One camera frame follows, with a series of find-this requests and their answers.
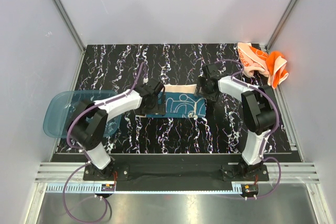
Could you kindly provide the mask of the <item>teal and cream Doraemon towel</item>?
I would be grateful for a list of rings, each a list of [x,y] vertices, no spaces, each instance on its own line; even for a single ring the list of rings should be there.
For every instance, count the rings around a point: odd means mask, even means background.
[[[204,118],[206,116],[206,100],[195,95],[196,84],[165,85],[165,114],[153,112],[143,114],[135,110],[141,118]]]

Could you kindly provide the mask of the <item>orange and cream Doraemon towel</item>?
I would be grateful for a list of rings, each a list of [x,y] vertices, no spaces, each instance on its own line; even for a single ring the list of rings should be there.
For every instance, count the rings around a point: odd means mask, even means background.
[[[251,78],[255,72],[268,78],[268,85],[276,89],[284,82],[289,72],[286,70],[287,60],[279,51],[270,54],[254,48],[251,43],[239,42],[237,51],[241,63],[244,65],[243,74]]]

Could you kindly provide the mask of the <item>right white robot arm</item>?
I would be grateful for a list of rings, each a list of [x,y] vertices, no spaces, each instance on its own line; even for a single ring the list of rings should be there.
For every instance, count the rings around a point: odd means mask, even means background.
[[[215,63],[204,65],[195,94],[216,102],[221,93],[241,102],[243,121],[248,129],[241,161],[234,168],[232,177],[253,176],[261,170],[268,138],[280,123],[274,92],[268,85],[254,86],[238,80],[234,75],[221,74]]]

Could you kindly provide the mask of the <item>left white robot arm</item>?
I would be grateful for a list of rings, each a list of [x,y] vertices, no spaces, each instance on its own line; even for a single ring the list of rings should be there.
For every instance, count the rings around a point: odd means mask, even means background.
[[[67,128],[67,142],[73,139],[86,155],[98,176],[108,179],[115,174],[114,161],[103,147],[106,124],[128,111],[137,115],[165,115],[165,86],[151,79],[125,92],[98,101],[78,103]]]

